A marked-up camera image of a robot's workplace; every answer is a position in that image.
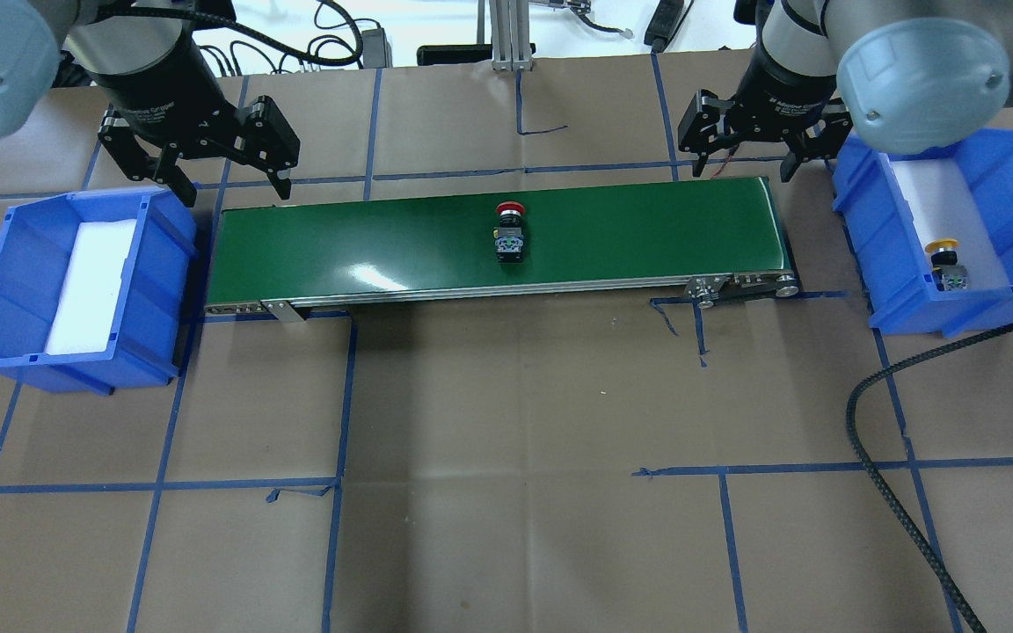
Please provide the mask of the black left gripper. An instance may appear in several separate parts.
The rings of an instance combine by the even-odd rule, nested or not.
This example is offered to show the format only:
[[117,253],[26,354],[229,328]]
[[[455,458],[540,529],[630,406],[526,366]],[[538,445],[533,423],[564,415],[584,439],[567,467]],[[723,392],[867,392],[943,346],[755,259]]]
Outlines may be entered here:
[[292,197],[301,141],[268,96],[243,108],[222,95],[200,53],[169,53],[143,69],[98,75],[110,108],[98,133],[129,179],[168,188],[188,208],[196,185],[177,161],[225,159],[266,174],[279,200]]

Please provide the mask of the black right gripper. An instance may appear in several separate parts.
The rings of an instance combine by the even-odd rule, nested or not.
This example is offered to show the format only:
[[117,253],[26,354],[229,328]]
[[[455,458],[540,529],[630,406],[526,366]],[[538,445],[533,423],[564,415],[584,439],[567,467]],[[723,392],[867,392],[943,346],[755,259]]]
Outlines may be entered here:
[[779,180],[790,183],[801,165],[837,155],[852,131],[849,111],[834,97],[833,75],[787,69],[768,53],[754,53],[736,92],[723,99],[699,90],[678,125],[678,149],[696,155],[692,176],[704,177],[714,153],[747,142],[783,142],[789,151]]

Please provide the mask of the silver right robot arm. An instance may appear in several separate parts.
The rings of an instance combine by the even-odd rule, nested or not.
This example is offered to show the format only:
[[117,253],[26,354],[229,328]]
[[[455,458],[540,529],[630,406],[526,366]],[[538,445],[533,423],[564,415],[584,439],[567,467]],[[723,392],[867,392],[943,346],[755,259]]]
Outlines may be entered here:
[[1013,1],[739,1],[735,18],[756,39],[734,95],[699,90],[678,125],[695,175],[723,149],[781,143],[789,181],[851,133],[920,155],[1013,107]]

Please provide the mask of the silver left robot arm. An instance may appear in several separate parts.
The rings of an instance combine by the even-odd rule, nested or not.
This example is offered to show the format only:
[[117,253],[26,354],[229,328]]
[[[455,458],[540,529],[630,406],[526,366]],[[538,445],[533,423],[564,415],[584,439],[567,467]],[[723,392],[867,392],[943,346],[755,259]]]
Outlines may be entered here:
[[108,99],[97,137],[125,178],[192,206],[181,161],[226,159],[264,173],[285,200],[301,141],[268,96],[234,105],[202,57],[196,31],[238,24],[230,1],[0,1],[0,139],[19,131],[64,61]]

